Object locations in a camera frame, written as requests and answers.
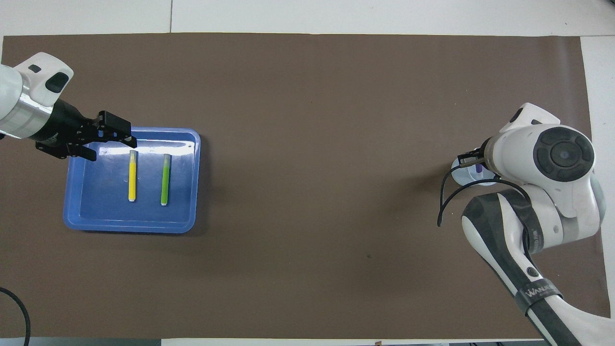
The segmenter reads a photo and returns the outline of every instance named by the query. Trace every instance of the white table surface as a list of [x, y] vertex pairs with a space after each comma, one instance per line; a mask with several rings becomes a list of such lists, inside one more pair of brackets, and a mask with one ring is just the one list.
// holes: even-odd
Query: white table surface
[[[612, 153], [615, 148], [615, 5], [608, 0], [0, 1], [0, 43], [3, 36], [9, 35], [168, 32], [581, 36], [592, 140], [598, 159], [596, 174], [607, 202], [614, 205], [615, 176], [608, 169], [615, 162]], [[602, 225], [602, 240], [613, 312], [615, 217], [611, 210], [607, 211]], [[359, 345], [377, 340], [294, 340], [292, 344]], [[272, 342], [276, 341], [169, 339], [163, 340], [163, 345], [272, 345]], [[288, 340], [277, 342], [289, 344]], [[425, 342], [390, 340], [385, 344]]]

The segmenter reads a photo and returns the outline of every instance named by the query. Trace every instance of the small cup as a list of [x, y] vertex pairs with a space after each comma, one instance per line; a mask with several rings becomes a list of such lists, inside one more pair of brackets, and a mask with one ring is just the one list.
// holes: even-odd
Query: small cup
[[[456, 167], [458, 165], [459, 165], [459, 159], [455, 159], [455, 161], [453, 161], [453, 165], [451, 166], [451, 168]], [[467, 183], [475, 182], [476, 180], [495, 178], [496, 175], [493, 172], [489, 171], [487, 168], [482, 167], [482, 172], [477, 172], [476, 166], [477, 165], [473, 164], [469, 167], [455, 169], [451, 175], [453, 176], [453, 179], [455, 180], [455, 182], [461, 186]], [[478, 185], [490, 186], [493, 184], [495, 183], [493, 182], [480, 183]]]

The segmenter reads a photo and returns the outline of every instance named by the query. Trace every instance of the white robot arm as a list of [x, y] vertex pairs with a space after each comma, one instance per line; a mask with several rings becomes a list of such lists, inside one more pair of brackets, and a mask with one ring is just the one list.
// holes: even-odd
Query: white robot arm
[[615, 321], [567, 304], [530, 257], [598, 231], [605, 201], [589, 139], [526, 103], [470, 155], [529, 197], [505, 190], [473, 198], [461, 217], [472, 247], [549, 344], [615, 345]]
[[128, 121], [107, 111], [87, 119], [59, 99], [72, 77], [67, 64], [42, 52], [15, 68], [0, 65], [0, 139], [31, 138], [38, 150], [57, 158], [81, 156], [91, 161], [96, 153], [84, 146], [90, 142], [137, 147]]

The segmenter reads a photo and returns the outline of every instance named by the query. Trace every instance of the blue tray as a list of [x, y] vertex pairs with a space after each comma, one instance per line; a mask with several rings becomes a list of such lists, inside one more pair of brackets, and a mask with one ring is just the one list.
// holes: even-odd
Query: blue tray
[[[131, 148], [90, 143], [94, 162], [70, 158], [64, 223], [74, 230], [184, 233], [194, 225], [200, 137], [192, 129], [133, 127], [137, 138], [137, 200], [128, 202]], [[169, 204], [161, 206], [162, 164], [171, 154]]]

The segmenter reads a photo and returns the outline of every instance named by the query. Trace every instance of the brown paper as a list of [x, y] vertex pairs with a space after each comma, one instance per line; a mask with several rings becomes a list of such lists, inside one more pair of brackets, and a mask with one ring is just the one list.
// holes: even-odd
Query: brown paper
[[[34, 336], [534, 338], [466, 241], [442, 175], [524, 102], [589, 134], [579, 38], [120, 34], [4, 40], [75, 71], [93, 118], [191, 127], [207, 142], [197, 222], [181, 236], [75, 231], [66, 161], [0, 142], [0, 283]], [[454, 188], [450, 183], [447, 191]], [[600, 237], [538, 267], [609, 315]], [[0, 334], [23, 333], [0, 297]]]

